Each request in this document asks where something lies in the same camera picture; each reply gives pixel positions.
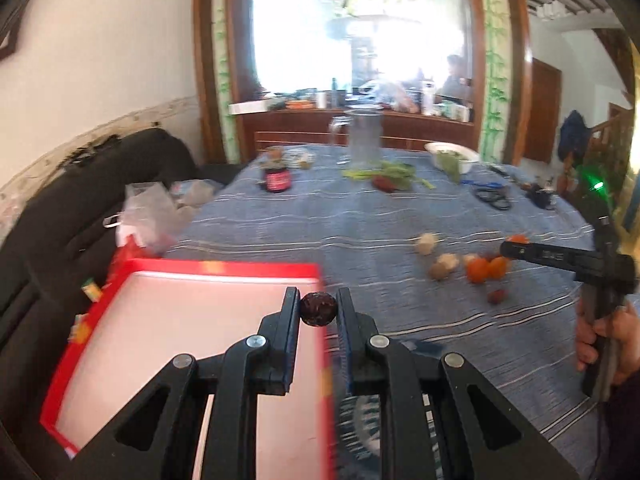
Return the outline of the person's right hand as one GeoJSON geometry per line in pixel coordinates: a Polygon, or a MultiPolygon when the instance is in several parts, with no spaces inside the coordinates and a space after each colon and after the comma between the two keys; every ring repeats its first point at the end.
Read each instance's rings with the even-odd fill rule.
{"type": "Polygon", "coordinates": [[[576,306],[575,356],[578,372],[597,362],[598,337],[618,344],[617,368],[612,383],[616,386],[626,382],[639,370],[639,315],[629,301],[617,308],[610,316],[589,323],[585,314],[585,300],[576,306]]]}

